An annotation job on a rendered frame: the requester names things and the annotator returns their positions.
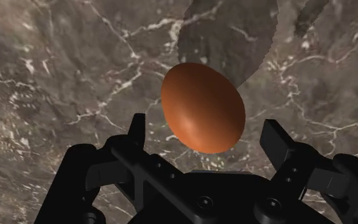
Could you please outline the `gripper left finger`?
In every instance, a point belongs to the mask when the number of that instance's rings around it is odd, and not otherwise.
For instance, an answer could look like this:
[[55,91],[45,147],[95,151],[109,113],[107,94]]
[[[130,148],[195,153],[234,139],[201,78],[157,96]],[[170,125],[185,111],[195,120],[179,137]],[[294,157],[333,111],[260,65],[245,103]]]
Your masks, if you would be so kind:
[[128,224],[210,224],[210,198],[185,188],[183,174],[143,150],[145,115],[136,113],[127,134],[97,149],[67,149],[34,224],[106,224],[93,206],[100,188],[116,185],[137,214]]

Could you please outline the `brown egg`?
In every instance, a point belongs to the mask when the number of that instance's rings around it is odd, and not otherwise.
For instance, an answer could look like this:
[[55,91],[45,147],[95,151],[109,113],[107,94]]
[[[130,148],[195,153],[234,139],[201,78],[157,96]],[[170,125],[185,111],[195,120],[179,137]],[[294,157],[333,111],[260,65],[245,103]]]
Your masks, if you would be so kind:
[[244,131],[245,107],[236,87],[203,64],[185,62],[169,69],[161,104],[174,135],[201,153],[228,151]]

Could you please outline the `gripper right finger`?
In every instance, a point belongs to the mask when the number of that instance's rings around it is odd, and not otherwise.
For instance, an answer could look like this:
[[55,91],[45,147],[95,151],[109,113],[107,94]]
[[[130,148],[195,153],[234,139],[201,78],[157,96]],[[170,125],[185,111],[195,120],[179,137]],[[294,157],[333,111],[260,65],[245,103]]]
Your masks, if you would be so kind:
[[265,120],[259,143],[276,170],[254,205],[259,224],[334,224],[303,203],[307,190],[319,192],[342,224],[358,224],[358,157],[326,158],[272,119]]

